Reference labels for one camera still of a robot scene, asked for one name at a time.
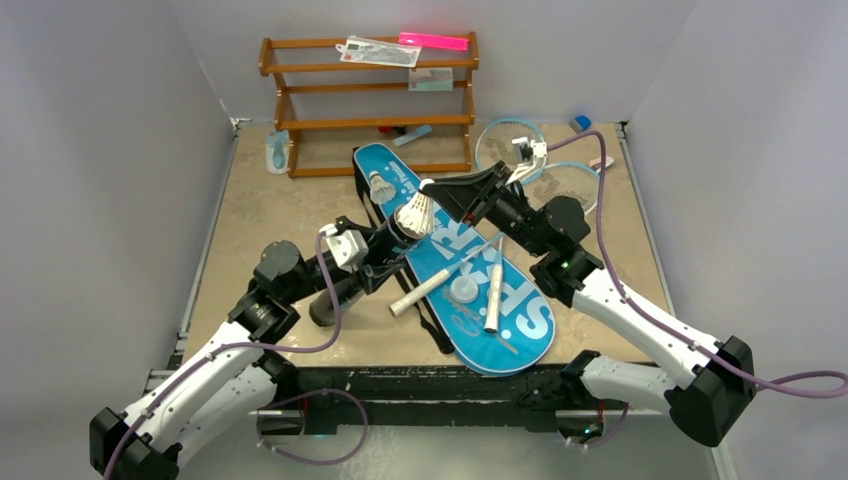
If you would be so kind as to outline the black shuttlecock tube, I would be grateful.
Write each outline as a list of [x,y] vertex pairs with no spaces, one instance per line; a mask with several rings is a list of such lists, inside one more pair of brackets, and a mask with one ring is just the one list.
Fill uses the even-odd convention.
[[393,218],[371,228],[340,217],[321,235],[318,246],[328,250],[315,255],[318,296],[309,305],[310,318],[320,327],[334,326],[362,296],[377,291],[422,240]]

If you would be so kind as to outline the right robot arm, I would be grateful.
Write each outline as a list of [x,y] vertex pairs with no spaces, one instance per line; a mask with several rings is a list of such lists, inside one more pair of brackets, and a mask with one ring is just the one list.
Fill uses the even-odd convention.
[[538,258],[530,273],[549,298],[586,314],[644,352],[653,366],[619,363],[599,353],[578,356],[561,381],[564,399],[584,407],[611,399],[668,415],[697,443],[716,447],[756,395],[750,346],[698,331],[612,277],[611,267],[581,241],[590,227],[582,202],[536,196],[508,183],[503,164],[470,175],[423,181],[420,190],[451,219],[487,220]]

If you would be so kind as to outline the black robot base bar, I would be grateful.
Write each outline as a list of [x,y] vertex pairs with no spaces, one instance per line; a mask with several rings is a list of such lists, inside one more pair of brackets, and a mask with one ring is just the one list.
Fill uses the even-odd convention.
[[464,366],[303,367],[257,415],[268,435],[334,435],[341,426],[517,427],[589,440],[620,401],[584,392],[565,364],[506,377]]

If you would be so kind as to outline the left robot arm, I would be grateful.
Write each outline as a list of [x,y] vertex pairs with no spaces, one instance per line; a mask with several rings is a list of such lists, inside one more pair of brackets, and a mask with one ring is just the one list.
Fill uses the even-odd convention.
[[249,412],[307,398],[279,343],[300,319],[295,302],[321,293],[340,318],[343,287],[374,292],[418,242],[392,221],[372,229],[339,219],[309,259],[290,241],[267,245],[246,293],[201,349],[122,411],[104,408],[91,420],[92,467],[105,479],[175,479]]

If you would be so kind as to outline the far blue badminton racket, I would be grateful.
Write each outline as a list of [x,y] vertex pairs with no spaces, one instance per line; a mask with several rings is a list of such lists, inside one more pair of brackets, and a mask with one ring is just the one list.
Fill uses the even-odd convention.
[[[475,147],[475,161],[480,171],[503,161],[512,171],[518,164],[518,155],[511,143],[514,138],[528,137],[544,141],[540,130],[532,123],[516,119],[500,119],[489,124],[478,137]],[[484,331],[497,334],[499,331],[500,302],[503,286],[503,242],[504,234],[498,233],[491,245],[496,249],[492,275],[489,284],[488,306]]]

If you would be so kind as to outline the pink and white clip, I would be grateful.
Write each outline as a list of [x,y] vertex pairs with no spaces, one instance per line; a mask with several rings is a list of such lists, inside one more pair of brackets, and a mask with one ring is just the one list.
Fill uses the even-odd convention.
[[611,167],[614,163],[615,163],[615,158],[614,158],[614,157],[612,157],[612,156],[607,155],[607,156],[605,156],[604,158],[598,157],[598,158],[595,158],[595,159],[591,160],[591,161],[588,163],[588,166],[589,166],[592,170],[594,170],[596,173],[600,173],[600,171],[601,171],[601,169],[602,169],[602,167],[603,167],[603,166],[606,166],[607,168],[609,168],[609,167]]

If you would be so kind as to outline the red and black small object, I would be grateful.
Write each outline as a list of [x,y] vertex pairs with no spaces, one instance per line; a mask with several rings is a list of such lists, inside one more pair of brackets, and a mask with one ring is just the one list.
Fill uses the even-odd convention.
[[383,135],[397,135],[402,136],[407,133],[407,126],[403,125],[395,125],[395,126],[379,126],[378,131]]

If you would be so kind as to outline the blue and grey eraser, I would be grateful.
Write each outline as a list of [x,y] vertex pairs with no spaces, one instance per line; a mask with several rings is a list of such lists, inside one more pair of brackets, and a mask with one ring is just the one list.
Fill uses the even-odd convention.
[[589,130],[592,127],[592,124],[592,120],[585,115],[575,116],[569,122],[570,127],[577,134]]

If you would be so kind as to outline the blue racket bag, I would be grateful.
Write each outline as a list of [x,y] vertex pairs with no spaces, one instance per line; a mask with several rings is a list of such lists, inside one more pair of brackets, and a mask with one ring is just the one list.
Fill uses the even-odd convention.
[[[434,232],[409,251],[398,275],[405,283],[404,291],[490,241],[475,228],[451,219],[440,206],[434,208],[434,215]],[[419,300],[414,309],[426,324],[435,326],[437,337],[449,342],[467,367],[490,376],[508,376],[529,368],[546,354],[556,325],[548,299],[503,250],[499,331],[484,331],[495,256],[495,247],[489,245]],[[450,296],[450,283],[460,275],[470,276],[479,285],[479,295],[471,303],[460,304]]]

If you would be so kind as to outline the small white box on shelf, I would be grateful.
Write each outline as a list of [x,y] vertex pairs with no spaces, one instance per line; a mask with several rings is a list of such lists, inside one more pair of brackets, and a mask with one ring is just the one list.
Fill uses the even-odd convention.
[[452,91],[454,76],[451,67],[413,68],[409,70],[409,91]]

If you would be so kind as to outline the wooden three-tier shelf rack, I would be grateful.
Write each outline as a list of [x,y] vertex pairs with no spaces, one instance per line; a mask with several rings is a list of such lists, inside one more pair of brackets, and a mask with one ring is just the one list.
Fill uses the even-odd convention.
[[438,115],[401,115],[389,117],[350,117],[323,120],[302,120],[297,117],[291,97],[300,94],[330,94],[330,93],[366,93],[394,92],[407,88],[404,82],[377,83],[341,83],[319,85],[296,85],[286,83],[287,74],[314,74],[325,72],[361,72],[380,71],[381,65],[331,63],[280,63],[276,52],[279,50],[305,50],[330,48],[341,42],[339,38],[308,38],[308,39],[271,39],[264,38],[261,43],[258,70],[261,76],[274,79],[277,88],[277,98],[273,124],[276,130],[289,132],[289,168],[288,176],[294,178],[337,177],[351,176],[351,167],[307,168],[298,165],[301,144],[301,134],[312,130],[339,130],[353,128],[377,127],[409,127],[423,126],[456,126],[461,132],[461,144],[464,159],[453,163],[415,164],[412,170],[416,173],[455,173],[468,172],[472,167],[473,152],[470,146],[470,127],[475,124],[476,111],[474,104],[473,74],[479,68],[480,54],[477,34],[469,31],[460,36],[469,42],[467,54],[457,59],[423,60],[419,65],[423,68],[459,68],[465,71],[462,80],[453,82],[453,87],[463,93],[462,111],[458,114]]

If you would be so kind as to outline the light blue packaged tool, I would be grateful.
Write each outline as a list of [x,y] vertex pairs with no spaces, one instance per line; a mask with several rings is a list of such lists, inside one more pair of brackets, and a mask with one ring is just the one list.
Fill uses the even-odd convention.
[[290,137],[287,130],[274,131],[265,137],[265,166],[273,175],[288,172]]

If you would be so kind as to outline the pink fluorescent ruler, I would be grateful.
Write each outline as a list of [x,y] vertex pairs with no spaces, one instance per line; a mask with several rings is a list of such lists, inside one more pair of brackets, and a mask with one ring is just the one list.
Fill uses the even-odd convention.
[[400,32],[398,42],[403,45],[448,51],[467,51],[470,41],[466,37]]

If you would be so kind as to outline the clear packaged item on shelf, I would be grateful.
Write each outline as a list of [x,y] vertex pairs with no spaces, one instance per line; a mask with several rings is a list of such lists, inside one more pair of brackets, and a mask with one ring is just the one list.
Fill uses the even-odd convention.
[[422,50],[419,46],[357,36],[347,37],[344,43],[336,44],[335,49],[342,62],[399,68],[415,68]]

